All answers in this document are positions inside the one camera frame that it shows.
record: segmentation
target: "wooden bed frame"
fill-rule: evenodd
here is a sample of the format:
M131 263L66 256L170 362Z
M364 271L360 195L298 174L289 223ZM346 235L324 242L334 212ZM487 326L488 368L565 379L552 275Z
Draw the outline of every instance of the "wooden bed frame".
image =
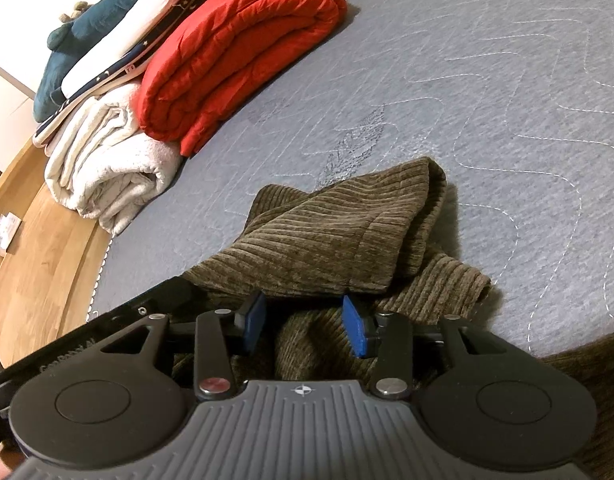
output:
M110 235L56 203L47 159L27 142L0 177L0 215L22 225L0 257L0 362L7 367L85 322Z

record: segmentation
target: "folded white towel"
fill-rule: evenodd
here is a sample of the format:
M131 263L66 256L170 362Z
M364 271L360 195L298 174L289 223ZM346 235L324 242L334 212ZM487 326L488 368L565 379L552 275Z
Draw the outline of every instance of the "folded white towel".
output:
M126 16L80 59L62 80L69 98L98 74L122 58L159 22L178 0L138 0Z
M182 162L179 146L138 128L129 102L139 87L132 82L85 100L46 150L44 179L56 201L97 218L114 236L167 189Z

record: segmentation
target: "bed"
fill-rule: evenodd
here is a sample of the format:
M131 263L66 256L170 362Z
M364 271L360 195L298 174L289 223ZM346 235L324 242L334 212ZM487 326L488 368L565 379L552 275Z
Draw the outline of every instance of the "bed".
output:
M434 239L494 287L476 317L543 356L614 331L614 0L348 0L108 250L89 319L227 246L265 184L421 155Z

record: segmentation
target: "metal screw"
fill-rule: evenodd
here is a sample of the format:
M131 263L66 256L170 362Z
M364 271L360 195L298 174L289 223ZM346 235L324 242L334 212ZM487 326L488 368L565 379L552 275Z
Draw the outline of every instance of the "metal screw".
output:
M394 397L407 391L407 383L397 377L386 377L376 383L376 390L385 397Z
M203 379L198 387L204 394L223 394L231 388L231 383L224 377L209 377Z

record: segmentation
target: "white small object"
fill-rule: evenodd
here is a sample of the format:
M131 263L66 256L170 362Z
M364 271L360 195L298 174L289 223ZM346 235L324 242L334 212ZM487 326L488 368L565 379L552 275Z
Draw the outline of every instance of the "white small object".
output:
M6 216L0 215L0 256L3 258L21 223L21 219L13 213L7 213Z

